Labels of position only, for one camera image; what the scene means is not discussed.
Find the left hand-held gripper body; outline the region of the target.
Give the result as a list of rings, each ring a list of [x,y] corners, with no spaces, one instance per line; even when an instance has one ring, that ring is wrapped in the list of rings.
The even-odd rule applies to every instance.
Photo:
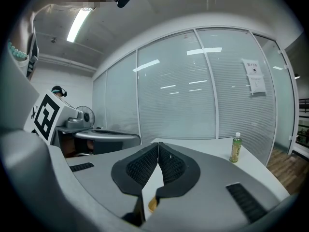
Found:
[[[35,131],[46,144],[53,142],[57,127],[64,129],[82,129],[85,121],[83,112],[77,110],[53,93],[39,96],[26,119],[24,130]]]

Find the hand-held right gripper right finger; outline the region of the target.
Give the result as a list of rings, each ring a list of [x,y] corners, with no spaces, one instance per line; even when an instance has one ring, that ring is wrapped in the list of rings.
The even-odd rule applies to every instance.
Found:
[[[244,151],[237,163],[228,158],[231,142],[167,142],[200,167],[200,177],[185,195],[161,199],[148,224],[249,224],[229,186],[241,184],[269,212],[289,197],[277,178],[251,153]]]

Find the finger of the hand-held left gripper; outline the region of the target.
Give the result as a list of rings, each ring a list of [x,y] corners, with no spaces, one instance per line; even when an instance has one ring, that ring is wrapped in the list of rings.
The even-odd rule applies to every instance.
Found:
[[[112,130],[88,129],[76,132],[74,137],[78,153],[105,154],[140,145],[138,134]]]

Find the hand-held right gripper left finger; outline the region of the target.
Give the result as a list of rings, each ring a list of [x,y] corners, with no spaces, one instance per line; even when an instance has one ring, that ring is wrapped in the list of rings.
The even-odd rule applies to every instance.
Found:
[[[85,190],[108,211],[141,226],[159,187],[158,145],[140,145],[106,154],[68,158]]]

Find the black standing fan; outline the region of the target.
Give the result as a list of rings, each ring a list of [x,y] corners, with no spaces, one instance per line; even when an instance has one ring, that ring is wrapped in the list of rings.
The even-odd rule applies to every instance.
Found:
[[[79,106],[77,110],[82,113],[80,118],[82,118],[85,122],[89,123],[90,126],[95,124],[95,114],[94,112],[87,106]]]

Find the green tea bottle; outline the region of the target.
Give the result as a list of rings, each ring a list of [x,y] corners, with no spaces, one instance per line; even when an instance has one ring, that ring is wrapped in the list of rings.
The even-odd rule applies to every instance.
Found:
[[[239,160],[239,152],[242,145],[242,139],[240,137],[240,132],[236,132],[235,137],[232,140],[232,150],[229,160],[235,163]]]

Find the person's white printed shirt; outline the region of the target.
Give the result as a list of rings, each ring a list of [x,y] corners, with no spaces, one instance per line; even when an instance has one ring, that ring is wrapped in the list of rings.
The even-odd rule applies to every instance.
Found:
[[[27,79],[28,60],[6,46],[0,58],[0,128],[22,130],[39,93]]]

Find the person's neck and chest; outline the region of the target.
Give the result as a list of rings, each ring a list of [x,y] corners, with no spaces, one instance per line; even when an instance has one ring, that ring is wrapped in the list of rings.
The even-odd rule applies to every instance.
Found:
[[[36,12],[33,10],[33,7],[28,7],[16,22],[9,36],[12,46],[27,55],[30,52],[31,42],[34,35],[33,23],[35,16]]]

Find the ceiling light strip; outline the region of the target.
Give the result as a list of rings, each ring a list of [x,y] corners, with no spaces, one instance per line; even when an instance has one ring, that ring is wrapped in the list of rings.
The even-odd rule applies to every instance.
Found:
[[[72,26],[69,30],[68,36],[67,36],[67,41],[73,43],[75,41],[75,38],[83,25],[84,21],[92,11],[92,8],[82,8],[79,10],[78,14],[76,15]]]

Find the paper notice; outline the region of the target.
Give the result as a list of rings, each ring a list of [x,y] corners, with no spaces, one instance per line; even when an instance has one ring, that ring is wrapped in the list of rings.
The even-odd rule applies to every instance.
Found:
[[[249,80],[251,94],[267,93],[264,75],[262,74],[259,62],[257,60],[242,59],[246,75]]]

